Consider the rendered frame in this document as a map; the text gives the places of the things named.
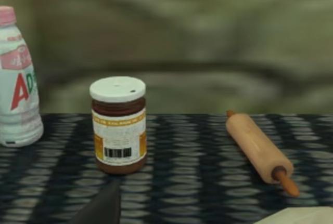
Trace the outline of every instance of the brown jar contents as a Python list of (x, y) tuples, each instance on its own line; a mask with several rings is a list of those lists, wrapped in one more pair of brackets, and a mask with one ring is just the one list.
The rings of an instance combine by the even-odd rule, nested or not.
[(145, 84), (109, 77), (90, 87), (97, 166), (106, 173), (133, 173), (146, 162)]

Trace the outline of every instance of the table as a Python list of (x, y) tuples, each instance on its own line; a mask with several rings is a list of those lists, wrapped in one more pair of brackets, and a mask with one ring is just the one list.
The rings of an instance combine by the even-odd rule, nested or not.
[[(254, 223), (291, 206), (333, 206), (333, 115), (254, 115), (294, 162), (301, 195), (264, 184), (224, 115), (147, 116), (149, 159), (121, 177), (121, 224)], [(45, 135), (0, 148), (0, 223), (61, 224), (115, 176), (94, 163), (90, 115), (43, 115)]]

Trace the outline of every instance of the blurred background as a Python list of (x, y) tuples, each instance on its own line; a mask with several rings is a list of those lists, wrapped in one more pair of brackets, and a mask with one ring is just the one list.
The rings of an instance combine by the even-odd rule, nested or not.
[(42, 112), (90, 112), (129, 75), (149, 113), (333, 113), (333, 0), (0, 0), (14, 6)]

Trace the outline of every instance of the red letter a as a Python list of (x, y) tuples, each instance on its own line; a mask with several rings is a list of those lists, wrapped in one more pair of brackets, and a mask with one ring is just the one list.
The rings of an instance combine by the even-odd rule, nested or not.
[(19, 75), (17, 75), (14, 96), (11, 101), (11, 110), (15, 109), (19, 105), (19, 102), (22, 99), (27, 100), (28, 98), (29, 98), (29, 94), (28, 94), (27, 87), (25, 86), (22, 73), (19, 73)]

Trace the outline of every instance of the rolling pin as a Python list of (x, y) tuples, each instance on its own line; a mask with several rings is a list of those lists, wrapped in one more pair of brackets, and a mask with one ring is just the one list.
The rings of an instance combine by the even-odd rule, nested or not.
[(280, 183), (291, 196), (300, 194), (290, 179), (293, 164), (247, 114), (227, 111), (226, 129), (247, 156), (264, 182)]

